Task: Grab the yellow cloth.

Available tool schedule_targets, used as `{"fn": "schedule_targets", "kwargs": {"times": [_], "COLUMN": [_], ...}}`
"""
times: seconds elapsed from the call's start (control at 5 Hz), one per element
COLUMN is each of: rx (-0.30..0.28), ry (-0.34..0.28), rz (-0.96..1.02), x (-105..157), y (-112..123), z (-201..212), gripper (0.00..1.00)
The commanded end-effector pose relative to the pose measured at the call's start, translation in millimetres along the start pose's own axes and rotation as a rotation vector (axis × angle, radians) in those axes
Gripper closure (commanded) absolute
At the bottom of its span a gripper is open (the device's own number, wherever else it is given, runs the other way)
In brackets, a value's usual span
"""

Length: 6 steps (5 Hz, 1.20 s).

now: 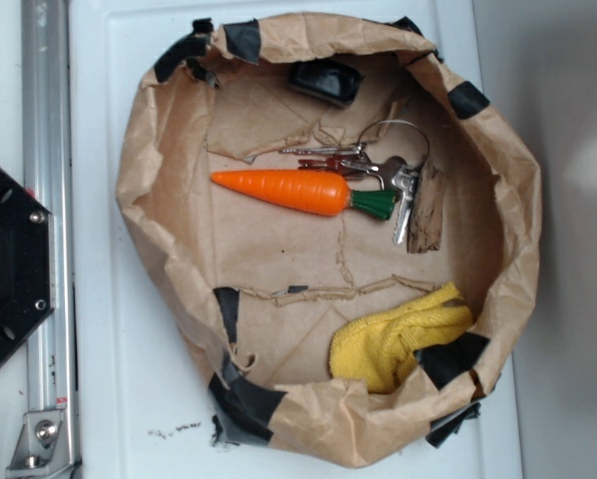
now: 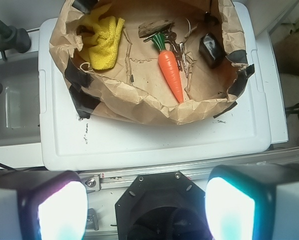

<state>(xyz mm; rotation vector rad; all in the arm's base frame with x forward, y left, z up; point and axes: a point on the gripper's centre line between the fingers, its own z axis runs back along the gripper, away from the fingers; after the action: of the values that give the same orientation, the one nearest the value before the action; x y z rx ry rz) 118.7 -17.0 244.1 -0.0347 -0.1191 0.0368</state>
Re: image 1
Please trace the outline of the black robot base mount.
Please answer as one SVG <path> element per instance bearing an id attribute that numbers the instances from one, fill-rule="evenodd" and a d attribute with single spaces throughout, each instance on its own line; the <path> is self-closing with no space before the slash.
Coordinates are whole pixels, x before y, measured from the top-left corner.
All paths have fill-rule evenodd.
<path id="1" fill-rule="evenodd" d="M 51 218 L 0 168 L 0 368 L 54 309 Z"/>

